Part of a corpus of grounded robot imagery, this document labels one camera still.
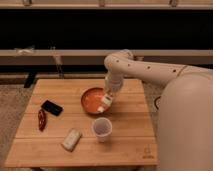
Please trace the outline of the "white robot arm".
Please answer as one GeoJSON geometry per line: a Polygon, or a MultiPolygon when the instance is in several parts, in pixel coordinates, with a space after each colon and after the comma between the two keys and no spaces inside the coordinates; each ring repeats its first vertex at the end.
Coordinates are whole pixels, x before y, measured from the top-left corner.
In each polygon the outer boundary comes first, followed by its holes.
{"type": "Polygon", "coordinates": [[[157,171],[213,171],[213,69],[136,61],[127,49],[108,54],[106,89],[126,75],[164,88],[158,109],[157,171]]]}

